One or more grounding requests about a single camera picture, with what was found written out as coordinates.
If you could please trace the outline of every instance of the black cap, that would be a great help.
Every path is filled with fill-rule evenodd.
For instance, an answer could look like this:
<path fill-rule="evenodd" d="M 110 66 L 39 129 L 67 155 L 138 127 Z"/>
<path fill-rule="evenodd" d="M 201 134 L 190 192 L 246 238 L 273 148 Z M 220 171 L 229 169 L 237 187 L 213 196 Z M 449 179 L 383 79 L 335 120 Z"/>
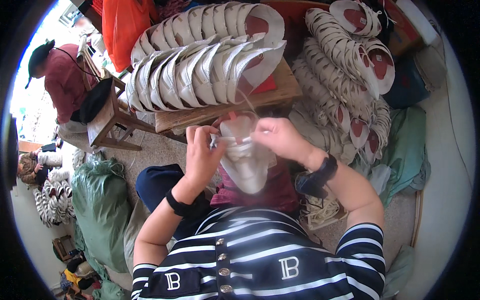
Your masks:
<path fill-rule="evenodd" d="M 48 53 L 52 48 L 55 46 L 55 40 L 51 40 L 39 47 L 37 47 L 32 52 L 32 56 L 30 56 L 30 60 L 28 61 L 28 83 L 25 86 L 25 89 L 28 88 L 30 81 L 32 80 L 32 75 L 35 73 L 35 68 L 43 63 L 45 59 L 47 59 Z"/>

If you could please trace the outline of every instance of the orange bag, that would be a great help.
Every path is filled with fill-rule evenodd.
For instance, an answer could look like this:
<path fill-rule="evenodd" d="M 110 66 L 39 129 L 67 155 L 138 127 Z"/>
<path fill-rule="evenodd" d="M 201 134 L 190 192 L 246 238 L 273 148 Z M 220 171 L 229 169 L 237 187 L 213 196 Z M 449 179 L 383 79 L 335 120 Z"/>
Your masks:
<path fill-rule="evenodd" d="M 117 72 L 131 65 L 133 45 L 150 27 L 149 13 L 154 20 L 159 18 L 153 0 L 103 1 L 103 41 Z"/>

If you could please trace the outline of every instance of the black bag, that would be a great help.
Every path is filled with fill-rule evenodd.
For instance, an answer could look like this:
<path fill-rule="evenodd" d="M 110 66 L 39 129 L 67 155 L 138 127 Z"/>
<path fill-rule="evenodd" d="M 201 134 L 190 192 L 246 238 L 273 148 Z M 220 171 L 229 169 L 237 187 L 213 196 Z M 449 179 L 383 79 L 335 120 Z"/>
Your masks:
<path fill-rule="evenodd" d="M 83 125 L 91 122 L 105 105 L 112 89 L 113 78 L 101 80 L 80 105 L 80 122 Z"/>

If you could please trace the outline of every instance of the shoe tongue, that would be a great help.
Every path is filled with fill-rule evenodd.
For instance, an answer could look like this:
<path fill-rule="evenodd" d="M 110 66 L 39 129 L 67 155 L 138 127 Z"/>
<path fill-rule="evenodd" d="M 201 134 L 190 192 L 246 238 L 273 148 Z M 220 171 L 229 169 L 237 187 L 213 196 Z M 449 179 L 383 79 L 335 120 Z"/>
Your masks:
<path fill-rule="evenodd" d="M 222 136 L 247 137 L 250 135 L 252 120 L 248 116 L 238 116 L 235 120 L 226 120 L 220 123 Z"/>

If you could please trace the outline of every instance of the black and white striped shirt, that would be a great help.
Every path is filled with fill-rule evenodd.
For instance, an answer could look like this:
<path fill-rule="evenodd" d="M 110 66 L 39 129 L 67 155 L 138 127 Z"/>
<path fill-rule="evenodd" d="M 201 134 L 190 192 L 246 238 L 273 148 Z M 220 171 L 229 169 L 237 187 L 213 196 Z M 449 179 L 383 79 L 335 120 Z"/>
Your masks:
<path fill-rule="evenodd" d="M 159 266 L 135 266 L 132 300 L 379 299 L 382 244 L 377 225 L 358 224 L 332 254 L 281 212 L 215 210 Z"/>

